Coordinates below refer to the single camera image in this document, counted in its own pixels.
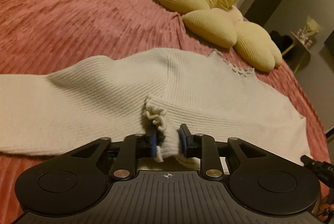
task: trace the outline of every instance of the crosshair marking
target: crosshair marking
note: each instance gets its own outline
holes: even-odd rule
[[[169,179],[169,178],[171,178],[171,177],[174,176],[174,175],[172,175],[172,174],[170,174],[170,173],[166,173],[166,174],[164,174],[163,176],[166,177],[167,179]]]

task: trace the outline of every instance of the small table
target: small table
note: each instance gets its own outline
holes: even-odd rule
[[[311,58],[311,53],[310,51],[305,47],[304,45],[304,42],[297,37],[297,35],[295,35],[293,32],[290,31],[290,33],[294,36],[294,41],[293,43],[288,47],[286,48],[286,50],[284,50],[282,52],[282,56],[285,55],[288,51],[290,51],[293,47],[295,47],[296,45],[302,45],[303,48],[304,48],[304,52],[303,52],[303,55],[302,57],[300,58],[297,66],[295,67],[295,69],[293,70],[293,73],[296,74],[296,72],[298,71],[300,65],[302,64],[303,60],[305,59],[306,56],[308,56],[309,58]]]

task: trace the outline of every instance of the round black pad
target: round black pad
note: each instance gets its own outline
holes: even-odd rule
[[[278,156],[244,160],[230,176],[229,186],[242,205],[276,216],[312,209],[320,193],[310,170]]]
[[[294,189],[297,185],[295,177],[284,171],[266,171],[258,177],[258,183],[264,189],[284,193]]]
[[[52,171],[44,174],[38,184],[47,192],[61,193],[72,189],[78,183],[78,177],[68,171]]]

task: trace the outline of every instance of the pink textured blanket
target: pink textured blanket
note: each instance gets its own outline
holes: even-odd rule
[[[187,32],[181,16],[157,0],[0,0],[0,73],[47,74],[89,56],[120,59],[154,47],[204,55],[217,48]],[[218,49],[228,61],[248,67],[233,49]],[[288,66],[257,76],[288,96],[307,118],[312,156],[329,161],[318,116]],[[0,155],[1,224],[21,213],[14,194],[17,176],[41,161]]]

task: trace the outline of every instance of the white ribbed sweater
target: white ribbed sweater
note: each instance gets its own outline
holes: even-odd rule
[[[306,119],[289,99],[217,51],[205,57],[161,48],[120,60],[95,56],[44,76],[4,74],[0,106],[0,151],[8,153],[57,155],[99,137],[121,141],[144,132],[150,119],[166,137],[159,159],[179,153],[181,123],[296,163],[310,155]]]

